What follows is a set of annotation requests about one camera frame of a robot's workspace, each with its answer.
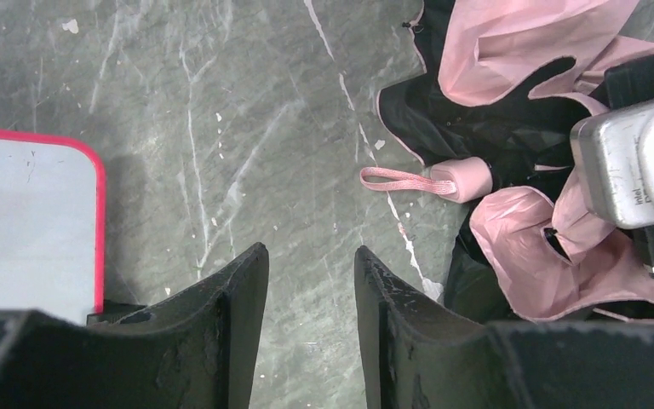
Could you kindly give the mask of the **pink and black umbrella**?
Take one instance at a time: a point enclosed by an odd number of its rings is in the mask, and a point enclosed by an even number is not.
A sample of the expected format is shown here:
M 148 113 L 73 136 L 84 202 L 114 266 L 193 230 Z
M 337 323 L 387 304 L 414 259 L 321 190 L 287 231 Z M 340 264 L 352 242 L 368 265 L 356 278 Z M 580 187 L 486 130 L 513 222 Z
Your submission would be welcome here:
M 378 115 L 427 176 L 366 167 L 374 191 L 422 191 L 468 215 L 443 303 L 481 324 L 654 324 L 638 234 L 588 210 L 571 129 L 615 109 L 607 72 L 654 55 L 624 37 L 634 1 L 426 1 L 408 23 L 422 75 L 382 89 Z

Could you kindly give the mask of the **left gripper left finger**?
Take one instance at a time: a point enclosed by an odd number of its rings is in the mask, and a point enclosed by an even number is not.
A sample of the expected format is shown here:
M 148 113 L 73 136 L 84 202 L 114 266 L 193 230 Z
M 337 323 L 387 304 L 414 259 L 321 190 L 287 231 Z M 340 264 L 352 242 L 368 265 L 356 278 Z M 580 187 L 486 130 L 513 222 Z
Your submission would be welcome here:
M 0 408 L 246 408 L 268 278 L 256 243 L 114 322 L 0 311 Z

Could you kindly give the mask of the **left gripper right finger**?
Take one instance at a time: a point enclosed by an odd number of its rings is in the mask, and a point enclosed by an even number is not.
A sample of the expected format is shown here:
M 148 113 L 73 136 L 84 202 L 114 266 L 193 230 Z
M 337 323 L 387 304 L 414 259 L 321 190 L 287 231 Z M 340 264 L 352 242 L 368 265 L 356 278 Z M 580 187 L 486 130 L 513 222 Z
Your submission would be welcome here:
M 654 325 L 480 325 L 365 246 L 354 287 L 370 408 L 654 408 Z

